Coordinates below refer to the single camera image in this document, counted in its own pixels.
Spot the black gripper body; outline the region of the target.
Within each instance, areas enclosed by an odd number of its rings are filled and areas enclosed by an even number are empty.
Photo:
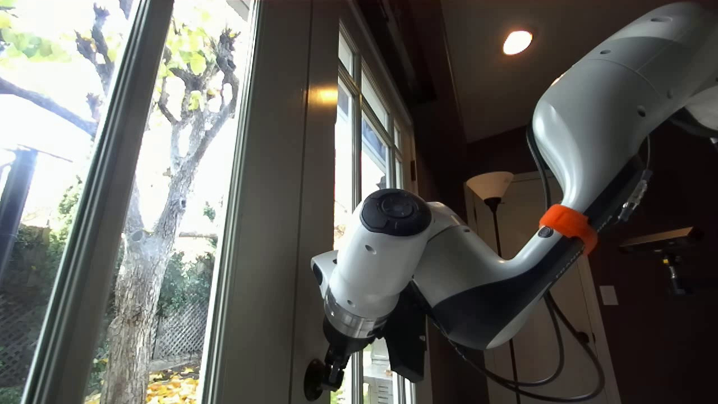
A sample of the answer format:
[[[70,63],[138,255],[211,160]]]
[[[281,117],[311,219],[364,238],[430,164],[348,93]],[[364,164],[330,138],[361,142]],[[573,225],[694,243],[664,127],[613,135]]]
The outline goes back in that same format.
[[[321,388],[337,390],[342,383],[342,370],[350,357],[361,352],[370,343],[370,338],[345,338],[330,322],[323,323],[323,338],[328,341],[328,350],[323,357]]]

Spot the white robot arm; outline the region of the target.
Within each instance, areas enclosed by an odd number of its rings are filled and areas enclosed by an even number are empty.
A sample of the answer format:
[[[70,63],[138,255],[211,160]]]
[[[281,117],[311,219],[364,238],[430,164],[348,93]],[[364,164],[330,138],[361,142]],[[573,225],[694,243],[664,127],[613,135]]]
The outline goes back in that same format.
[[[695,3],[650,9],[571,63],[531,113],[556,195],[550,208],[508,195],[507,255],[441,203],[403,190],[367,194],[341,245],[309,261],[328,350],[306,366],[304,395],[338,388],[350,357],[376,340],[394,373],[421,380],[427,325],[471,350],[514,340],[599,233],[640,205],[648,138],[711,104],[716,82],[718,17]]]

